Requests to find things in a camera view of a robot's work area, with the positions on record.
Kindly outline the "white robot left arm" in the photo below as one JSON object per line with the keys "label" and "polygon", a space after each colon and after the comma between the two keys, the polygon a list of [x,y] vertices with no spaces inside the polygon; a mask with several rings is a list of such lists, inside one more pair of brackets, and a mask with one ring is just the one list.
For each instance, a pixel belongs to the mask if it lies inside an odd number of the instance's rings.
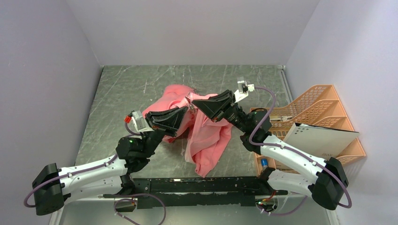
{"label": "white robot left arm", "polygon": [[124,122],[132,122],[137,133],[122,137],[113,156],[80,166],[46,165],[33,181],[24,206],[35,208],[36,214],[43,216],[92,195],[130,196],[135,188],[130,175],[150,162],[165,136],[176,137],[188,110],[187,106],[182,106],[161,112],[149,111],[146,115],[132,111]]}

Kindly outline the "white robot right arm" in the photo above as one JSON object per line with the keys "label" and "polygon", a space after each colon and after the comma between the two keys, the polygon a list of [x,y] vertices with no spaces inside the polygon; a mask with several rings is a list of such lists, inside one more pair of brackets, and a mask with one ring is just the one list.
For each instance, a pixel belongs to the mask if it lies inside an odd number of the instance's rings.
{"label": "white robot right arm", "polygon": [[349,182],[341,162],[333,157],[326,160],[305,153],[272,134],[271,109],[245,113],[230,90],[208,99],[193,100],[192,104],[212,122],[226,120],[242,131],[240,139],[248,151],[275,159],[296,171],[287,173],[265,169],[258,181],[261,193],[268,195],[272,191],[286,190],[311,197],[328,210],[335,210],[338,206],[352,207],[347,190]]}

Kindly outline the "pink zip-up jacket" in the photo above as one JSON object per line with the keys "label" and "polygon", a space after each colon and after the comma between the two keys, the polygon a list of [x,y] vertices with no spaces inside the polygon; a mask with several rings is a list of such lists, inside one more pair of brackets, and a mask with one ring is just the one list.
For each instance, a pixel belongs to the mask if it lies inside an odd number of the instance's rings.
{"label": "pink zip-up jacket", "polygon": [[215,94],[201,96],[189,86],[173,84],[167,86],[162,97],[142,112],[145,116],[150,111],[160,112],[184,106],[190,108],[176,136],[179,137],[189,130],[184,158],[185,161],[196,165],[195,173],[203,178],[215,168],[231,139],[230,123],[225,119],[212,122],[192,104],[193,100],[208,99],[213,96]]}

